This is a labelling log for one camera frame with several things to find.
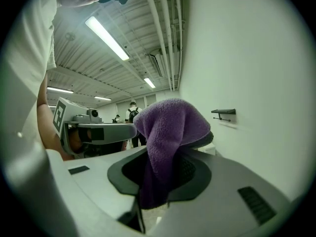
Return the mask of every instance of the black wall bracket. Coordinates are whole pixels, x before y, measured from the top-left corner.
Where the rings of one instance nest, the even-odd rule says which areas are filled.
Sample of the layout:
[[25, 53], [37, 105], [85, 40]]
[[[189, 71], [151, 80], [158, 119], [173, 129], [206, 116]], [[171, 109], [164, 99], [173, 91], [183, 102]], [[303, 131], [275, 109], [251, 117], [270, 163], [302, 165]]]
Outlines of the black wall bracket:
[[225, 120], [230, 122], [230, 119], [223, 119], [221, 118], [221, 114], [230, 114], [230, 115], [236, 115], [236, 109], [227, 109], [227, 110], [213, 110], [212, 113], [218, 113], [218, 118], [214, 119], [219, 119], [219, 120]]

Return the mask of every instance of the towel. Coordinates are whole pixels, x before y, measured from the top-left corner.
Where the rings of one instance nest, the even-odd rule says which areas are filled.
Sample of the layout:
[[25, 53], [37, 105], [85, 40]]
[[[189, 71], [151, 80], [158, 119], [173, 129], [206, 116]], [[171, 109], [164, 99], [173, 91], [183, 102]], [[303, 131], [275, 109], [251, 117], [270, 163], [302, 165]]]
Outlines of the towel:
[[205, 137], [210, 124], [182, 99], [150, 105], [134, 118], [134, 124], [147, 139], [148, 151], [140, 206], [151, 209], [166, 203], [172, 189], [172, 160], [178, 148]]

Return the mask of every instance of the backpack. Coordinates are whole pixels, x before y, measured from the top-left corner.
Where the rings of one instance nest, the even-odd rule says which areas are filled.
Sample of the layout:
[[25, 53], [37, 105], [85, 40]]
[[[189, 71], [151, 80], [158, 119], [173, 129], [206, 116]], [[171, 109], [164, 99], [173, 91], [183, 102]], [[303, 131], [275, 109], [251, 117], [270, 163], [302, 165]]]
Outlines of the backpack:
[[130, 109], [128, 109], [128, 111], [129, 111], [129, 122], [133, 123], [135, 116], [139, 114], [138, 107], [136, 107], [136, 110], [134, 111], [131, 111]]

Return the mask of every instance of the fluorescent light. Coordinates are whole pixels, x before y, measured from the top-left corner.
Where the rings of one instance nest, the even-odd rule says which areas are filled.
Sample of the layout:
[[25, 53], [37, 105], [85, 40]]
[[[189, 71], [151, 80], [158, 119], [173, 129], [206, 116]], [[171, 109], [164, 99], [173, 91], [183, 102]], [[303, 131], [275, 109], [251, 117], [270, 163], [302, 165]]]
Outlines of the fluorescent light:
[[110, 98], [105, 98], [105, 97], [94, 97], [94, 98], [97, 98], [97, 99], [102, 99], [102, 100], [107, 100], [107, 101], [111, 101]]
[[90, 17], [85, 24], [92, 30], [94, 33], [100, 37], [101, 40], [105, 42], [106, 45], [110, 47], [116, 53], [119, 58], [123, 61], [128, 60], [129, 57], [125, 51], [119, 46], [115, 39], [108, 33], [107, 30], [100, 24], [100, 22], [95, 17]]
[[73, 93], [72, 90], [68, 90], [68, 89], [59, 89], [59, 88], [54, 88], [54, 87], [47, 87], [47, 89], [59, 91], [59, 92], [64, 92], [64, 93], [71, 93], [71, 94]]
[[150, 86], [151, 88], [156, 88], [156, 86], [154, 86], [154, 84], [152, 83], [152, 81], [150, 81], [149, 78], [145, 78], [144, 80], [145, 80], [146, 83], [149, 84], [149, 86]]

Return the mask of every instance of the ceiling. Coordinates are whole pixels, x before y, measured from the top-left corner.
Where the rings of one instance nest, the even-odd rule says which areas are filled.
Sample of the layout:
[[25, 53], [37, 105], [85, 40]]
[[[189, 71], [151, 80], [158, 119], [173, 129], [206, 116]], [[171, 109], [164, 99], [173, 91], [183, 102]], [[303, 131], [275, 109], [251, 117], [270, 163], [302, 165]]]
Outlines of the ceiling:
[[[168, 50], [160, 0], [155, 0], [155, 4]], [[179, 49], [176, 1], [168, 0], [168, 6], [176, 33], [172, 34], [172, 42]], [[86, 26], [85, 21], [91, 16], [117, 40], [129, 55], [128, 60], [122, 61]], [[48, 91], [49, 105], [56, 105], [61, 96], [88, 108], [97, 108], [109, 102], [95, 99], [95, 96], [108, 97], [115, 102], [169, 88], [167, 76], [159, 75], [148, 56], [160, 48], [160, 43], [147, 0], [128, 0], [125, 5], [113, 0], [78, 8], [61, 7], [53, 24], [57, 68], [48, 71], [48, 86], [70, 89], [74, 93]], [[176, 67], [175, 85], [178, 74]], [[151, 79], [155, 89], [145, 83], [145, 77]]]

